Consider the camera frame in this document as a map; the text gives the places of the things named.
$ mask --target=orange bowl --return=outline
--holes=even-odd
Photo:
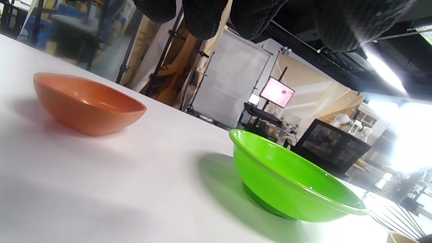
[[[106,85],[80,77],[38,73],[36,95],[60,123],[88,136],[102,136],[136,122],[145,105]]]

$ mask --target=ceiling light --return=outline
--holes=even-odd
[[[405,92],[405,88],[402,85],[400,79],[396,74],[390,69],[389,66],[378,57],[373,55],[368,55],[368,62],[374,67],[375,71],[389,84],[394,86],[400,91]]]
[[[432,25],[431,26],[422,26],[422,27],[416,28],[416,31],[426,31],[426,30],[431,30],[431,31],[420,33],[420,35],[423,36],[423,38],[425,40],[427,40],[429,42],[429,44],[432,45]]]

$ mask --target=bowl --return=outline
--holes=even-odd
[[[387,243],[419,243],[416,240],[413,240],[405,235],[402,235],[398,232],[391,231],[388,233]]]
[[[147,110],[139,101],[81,77],[38,73],[33,85],[39,101],[58,122],[88,136],[119,131]]]
[[[308,222],[368,214],[350,189],[301,156],[250,132],[234,129],[229,136],[245,191],[270,213]]]

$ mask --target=monitor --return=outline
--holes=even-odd
[[[295,91],[285,84],[277,81],[275,78],[270,77],[261,91],[260,96],[268,101],[285,108],[288,101],[293,97]]]

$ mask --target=beige cup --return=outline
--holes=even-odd
[[[388,233],[387,243],[419,243],[416,240],[406,237],[405,235],[399,234],[398,232],[391,231]]]

